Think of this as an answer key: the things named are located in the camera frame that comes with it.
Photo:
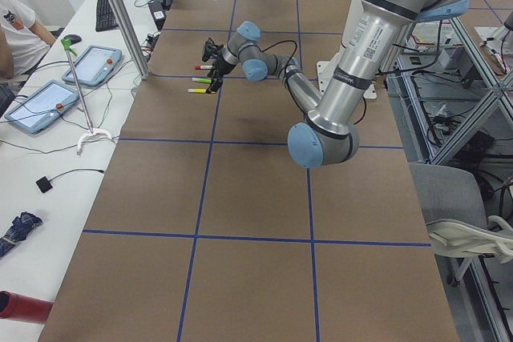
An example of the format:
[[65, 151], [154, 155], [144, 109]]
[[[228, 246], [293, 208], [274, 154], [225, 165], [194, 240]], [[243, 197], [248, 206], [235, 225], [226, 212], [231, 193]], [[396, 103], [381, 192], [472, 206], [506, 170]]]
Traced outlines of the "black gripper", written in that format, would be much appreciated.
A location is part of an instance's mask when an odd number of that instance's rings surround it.
[[208, 73], [210, 83], [207, 94], [215, 94], [223, 86], [223, 77], [230, 74], [236, 67], [236, 56], [230, 51], [222, 51], [214, 62], [214, 70]]

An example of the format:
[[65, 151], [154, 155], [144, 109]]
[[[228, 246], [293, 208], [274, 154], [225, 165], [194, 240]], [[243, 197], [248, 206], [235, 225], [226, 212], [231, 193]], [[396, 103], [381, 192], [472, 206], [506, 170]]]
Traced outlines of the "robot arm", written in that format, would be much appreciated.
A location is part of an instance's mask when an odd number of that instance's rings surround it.
[[400, 29], [457, 17], [469, 4], [470, 0], [362, 0], [362, 15], [324, 92], [304, 76], [293, 56], [264, 52], [258, 45], [259, 27], [245, 21], [226, 45], [205, 44], [203, 59], [215, 59], [206, 91], [217, 92], [236, 66], [250, 81], [278, 77], [304, 115], [288, 133], [291, 158], [305, 168], [343, 163], [358, 149], [352, 115]]

